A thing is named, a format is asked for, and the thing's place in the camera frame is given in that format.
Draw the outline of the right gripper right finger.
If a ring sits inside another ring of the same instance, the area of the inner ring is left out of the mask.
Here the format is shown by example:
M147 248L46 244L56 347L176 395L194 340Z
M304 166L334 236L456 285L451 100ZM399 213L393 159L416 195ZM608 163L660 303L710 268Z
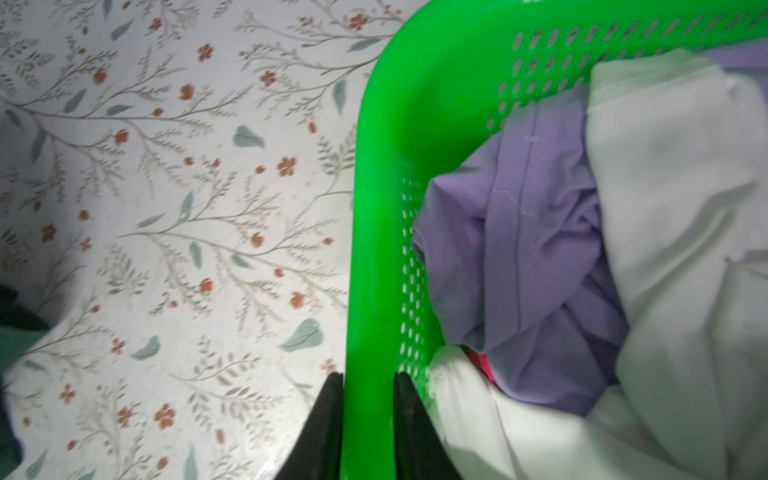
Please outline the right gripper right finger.
M394 459L397 480L461 480L406 372L393 384Z

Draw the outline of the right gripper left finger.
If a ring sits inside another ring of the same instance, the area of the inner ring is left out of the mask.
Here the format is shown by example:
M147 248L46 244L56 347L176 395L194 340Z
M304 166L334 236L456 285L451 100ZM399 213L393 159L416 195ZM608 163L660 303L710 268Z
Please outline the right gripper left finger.
M325 380L276 480L339 480L344 414L344 377Z

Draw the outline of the dark green t shirt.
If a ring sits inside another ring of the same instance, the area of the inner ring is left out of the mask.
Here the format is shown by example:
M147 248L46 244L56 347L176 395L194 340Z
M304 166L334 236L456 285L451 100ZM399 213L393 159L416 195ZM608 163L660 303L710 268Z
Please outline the dark green t shirt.
M15 363L50 330L50 326L21 305L17 297L17 291L1 286L1 370ZM1 478L10 475L21 460L22 447L12 431L4 387L1 387Z

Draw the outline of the green plastic laundry basket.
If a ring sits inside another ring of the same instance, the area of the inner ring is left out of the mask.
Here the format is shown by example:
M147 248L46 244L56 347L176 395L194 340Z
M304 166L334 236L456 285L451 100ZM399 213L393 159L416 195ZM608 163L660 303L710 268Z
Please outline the green plastic laundry basket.
M584 84L598 62L767 34L763 1L432 1L383 50L362 99L341 475L396 475L393 385L424 393L443 344L411 224L429 180L527 103Z

